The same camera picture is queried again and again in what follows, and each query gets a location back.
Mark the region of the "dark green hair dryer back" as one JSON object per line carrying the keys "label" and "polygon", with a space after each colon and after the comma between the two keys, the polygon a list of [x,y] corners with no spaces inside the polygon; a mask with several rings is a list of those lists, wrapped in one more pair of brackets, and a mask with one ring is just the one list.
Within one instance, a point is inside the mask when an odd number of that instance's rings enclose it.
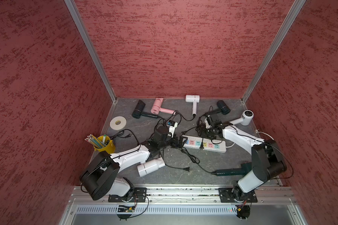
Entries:
{"label": "dark green hair dryer back", "polygon": [[218,114],[218,113],[227,115],[231,112],[230,108],[227,106],[227,104],[223,100],[217,101],[217,107],[218,108],[216,110],[208,111],[204,115],[207,116],[207,115],[213,115],[213,114]]}

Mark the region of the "white round hair dryer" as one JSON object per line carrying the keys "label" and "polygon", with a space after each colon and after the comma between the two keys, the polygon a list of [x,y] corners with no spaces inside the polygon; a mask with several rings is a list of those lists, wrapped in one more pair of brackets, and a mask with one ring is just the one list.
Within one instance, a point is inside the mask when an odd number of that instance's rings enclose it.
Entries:
{"label": "white round hair dryer", "polygon": [[254,114],[252,111],[245,110],[238,119],[230,121],[230,124],[232,125],[241,124],[242,126],[248,126],[251,123],[253,117]]}

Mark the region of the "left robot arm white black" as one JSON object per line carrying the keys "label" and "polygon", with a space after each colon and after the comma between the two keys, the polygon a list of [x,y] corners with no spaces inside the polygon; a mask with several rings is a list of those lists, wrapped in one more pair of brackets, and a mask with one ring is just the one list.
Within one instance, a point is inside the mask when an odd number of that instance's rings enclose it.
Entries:
{"label": "left robot arm white black", "polygon": [[187,138],[161,126],[147,141],[132,149],[112,154],[100,152],[80,177],[81,191],[88,193],[94,201],[105,195],[119,197],[123,202],[138,201],[135,186],[127,178],[119,178],[118,174],[133,165],[137,166],[141,177],[155,172],[166,166],[159,155],[162,149],[168,146],[182,148],[186,141]]}

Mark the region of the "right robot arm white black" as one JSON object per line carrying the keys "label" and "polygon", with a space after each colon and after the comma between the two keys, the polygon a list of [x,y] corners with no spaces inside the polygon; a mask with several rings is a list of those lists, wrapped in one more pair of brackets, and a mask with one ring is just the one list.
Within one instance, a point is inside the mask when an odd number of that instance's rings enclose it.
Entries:
{"label": "right robot arm white black", "polygon": [[221,122],[215,115],[206,116],[209,135],[219,136],[251,154],[252,169],[233,186],[232,197],[244,202],[249,193],[287,170],[287,165],[274,140],[252,136],[230,122]]}

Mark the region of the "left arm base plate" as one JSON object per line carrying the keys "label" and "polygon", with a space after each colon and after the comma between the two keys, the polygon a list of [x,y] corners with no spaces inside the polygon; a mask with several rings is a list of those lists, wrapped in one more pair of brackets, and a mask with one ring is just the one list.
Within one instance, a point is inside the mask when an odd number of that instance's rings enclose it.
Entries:
{"label": "left arm base plate", "polygon": [[146,201],[147,188],[131,188],[123,197],[109,195],[108,202],[141,203]]}

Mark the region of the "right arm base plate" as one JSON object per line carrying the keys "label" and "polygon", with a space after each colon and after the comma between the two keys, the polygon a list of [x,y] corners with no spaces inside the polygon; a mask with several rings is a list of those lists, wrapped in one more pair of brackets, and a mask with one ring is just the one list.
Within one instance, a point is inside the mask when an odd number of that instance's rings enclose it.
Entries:
{"label": "right arm base plate", "polygon": [[254,190],[244,193],[240,188],[219,188],[219,197],[222,203],[257,203]]}

